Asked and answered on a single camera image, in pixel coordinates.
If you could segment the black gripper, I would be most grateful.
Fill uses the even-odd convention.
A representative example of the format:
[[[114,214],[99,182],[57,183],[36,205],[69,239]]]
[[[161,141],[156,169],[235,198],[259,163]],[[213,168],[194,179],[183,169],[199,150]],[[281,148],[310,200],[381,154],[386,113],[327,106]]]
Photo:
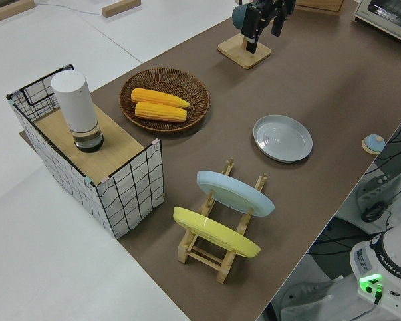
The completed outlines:
[[[245,50],[256,52],[259,36],[271,19],[274,19],[271,34],[280,36],[285,19],[294,12],[295,4],[296,0],[258,0],[248,5],[241,28],[247,42]]]

